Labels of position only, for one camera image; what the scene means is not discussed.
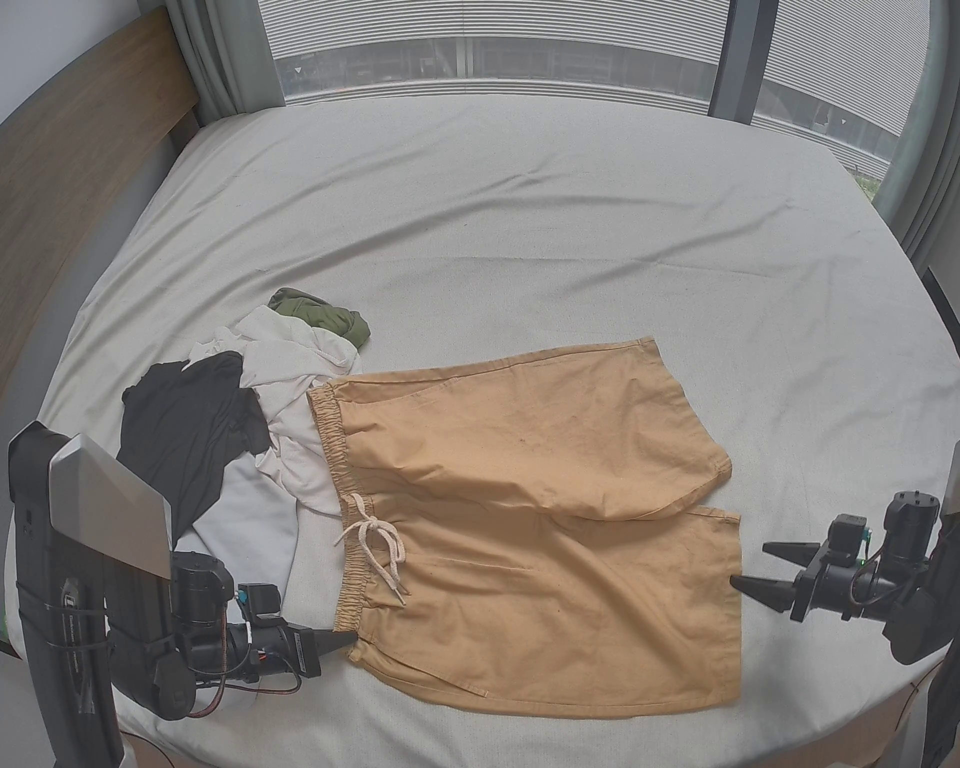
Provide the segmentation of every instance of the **gray curtain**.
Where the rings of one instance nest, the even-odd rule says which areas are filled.
[[[283,90],[256,0],[138,0],[164,5],[200,95],[201,125],[283,106]]]
[[[921,275],[960,258],[960,0],[931,0],[924,74],[876,209]]]

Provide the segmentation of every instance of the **white bed sheet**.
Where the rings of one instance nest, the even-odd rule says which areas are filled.
[[[742,514],[752,574],[794,571],[765,540],[819,540],[840,512],[879,531],[894,491],[941,493],[960,436],[950,339],[825,148],[492,95],[281,108],[202,131],[81,310],[41,417],[115,451],[123,389],[281,285],[360,310],[370,372],[652,334],[732,457],[710,503]],[[300,511],[289,619],[330,625],[339,531]],[[11,606],[13,583],[8,571]],[[799,625],[745,601],[742,696],[689,714],[467,713],[340,657],[297,696],[199,722],[117,699],[127,728],[220,766],[720,766],[833,730],[919,671],[877,624]]]

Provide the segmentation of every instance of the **drawstring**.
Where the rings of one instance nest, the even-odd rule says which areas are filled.
[[[360,513],[362,520],[357,520],[355,523],[344,529],[344,532],[340,535],[336,541],[333,542],[334,546],[339,544],[344,540],[344,537],[352,531],[354,528],[357,532],[357,541],[360,542],[360,548],[363,549],[364,554],[367,556],[367,560],[370,565],[380,574],[380,578],[383,579],[387,587],[389,587],[393,593],[396,595],[396,598],[400,601],[401,605],[406,605],[406,601],[403,599],[403,595],[400,594],[410,594],[404,586],[400,583],[400,576],[396,571],[396,567],[400,563],[406,562],[407,552],[403,548],[403,541],[400,540],[400,534],[396,531],[396,528],[392,523],[387,522],[386,520],[380,520],[374,517],[373,515],[367,514],[367,505],[364,503],[363,496],[359,493],[350,493],[349,497],[357,505],[357,511]],[[377,562],[376,557],[371,552],[370,547],[367,545],[367,532],[376,531],[383,537],[383,540],[387,542],[387,549],[390,550],[390,571],[388,572],[386,568],[383,567],[380,563]]]

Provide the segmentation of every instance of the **building exterior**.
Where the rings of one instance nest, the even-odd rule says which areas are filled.
[[[929,0],[780,0],[754,124],[882,179]],[[288,103],[515,92],[706,113],[728,0],[260,0]]]

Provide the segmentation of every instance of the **wooden headboard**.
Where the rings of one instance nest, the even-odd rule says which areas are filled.
[[[63,266],[197,91],[164,8],[74,60],[0,124],[0,396]]]

